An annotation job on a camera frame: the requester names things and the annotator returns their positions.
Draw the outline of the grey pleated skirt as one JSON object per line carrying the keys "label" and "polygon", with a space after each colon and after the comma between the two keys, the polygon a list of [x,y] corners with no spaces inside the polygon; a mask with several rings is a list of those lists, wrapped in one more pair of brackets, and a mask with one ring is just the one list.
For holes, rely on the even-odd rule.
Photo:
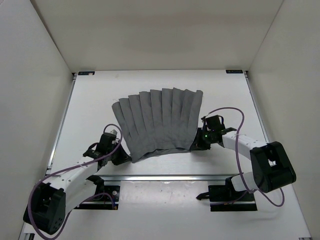
{"label": "grey pleated skirt", "polygon": [[131,161],[188,153],[196,138],[202,100],[201,90],[163,88],[113,103]]}

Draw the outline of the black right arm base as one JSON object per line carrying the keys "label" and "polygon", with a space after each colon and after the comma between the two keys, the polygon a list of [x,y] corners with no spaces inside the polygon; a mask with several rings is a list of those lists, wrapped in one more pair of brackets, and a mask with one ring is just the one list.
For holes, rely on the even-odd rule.
{"label": "black right arm base", "polygon": [[197,200],[209,200],[211,212],[255,212],[258,210],[255,196],[247,190],[236,191],[228,177],[224,185],[209,185]]}

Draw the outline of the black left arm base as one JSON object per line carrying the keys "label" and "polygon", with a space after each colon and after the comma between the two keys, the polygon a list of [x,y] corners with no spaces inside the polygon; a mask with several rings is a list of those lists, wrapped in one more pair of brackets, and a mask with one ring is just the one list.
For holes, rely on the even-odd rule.
{"label": "black left arm base", "polygon": [[95,185],[94,197],[82,202],[75,209],[79,210],[118,210],[120,190],[119,185],[107,185],[105,181],[97,175],[88,178]]}

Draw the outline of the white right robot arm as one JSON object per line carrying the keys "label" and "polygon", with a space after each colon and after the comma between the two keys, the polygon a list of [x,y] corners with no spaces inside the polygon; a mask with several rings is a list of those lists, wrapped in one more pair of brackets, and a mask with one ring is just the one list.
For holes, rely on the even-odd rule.
{"label": "white right robot arm", "polygon": [[297,175],[280,142],[268,143],[239,134],[233,127],[226,128],[219,115],[204,116],[201,120],[203,126],[197,130],[191,151],[209,150],[211,145],[218,144],[233,150],[237,161],[242,155],[251,162],[251,172],[240,170],[225,180],[224,195],[229,200],[236,200],[244,191],[269,193],[296,182]]}

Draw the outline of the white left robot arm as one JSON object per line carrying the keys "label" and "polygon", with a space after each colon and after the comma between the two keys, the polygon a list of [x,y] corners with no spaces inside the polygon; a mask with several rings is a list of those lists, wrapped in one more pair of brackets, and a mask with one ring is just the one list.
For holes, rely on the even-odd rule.
{"label": "white left robot arm", "polygon": [[119,165],[131,160],[121,140],[116,130],[104,132],[75,165],[40,180],[30,193],[23,221],[39,232],[54,235],[74,208],[104,196],[104,181],[97,172],[108,162]]}

